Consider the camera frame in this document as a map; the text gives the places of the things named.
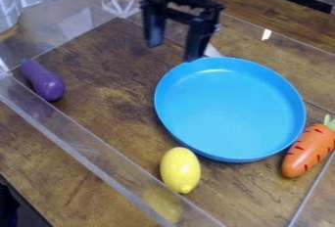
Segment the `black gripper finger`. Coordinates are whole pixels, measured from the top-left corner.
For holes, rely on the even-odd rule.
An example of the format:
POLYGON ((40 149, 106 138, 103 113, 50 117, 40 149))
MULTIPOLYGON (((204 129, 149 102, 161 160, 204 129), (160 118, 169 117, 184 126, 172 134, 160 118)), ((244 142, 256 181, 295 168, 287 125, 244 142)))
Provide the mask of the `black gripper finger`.
POLYGON ((204 55, 213 33, 220 27, 220 12, 204 11, 194 16, 186 38, 185 61, 190 62, 204 55))
POLYGON ((154 4, 144 1, 141 4, 144 37, 150 48, 164 43, 166 19, 162 10, 154 4))

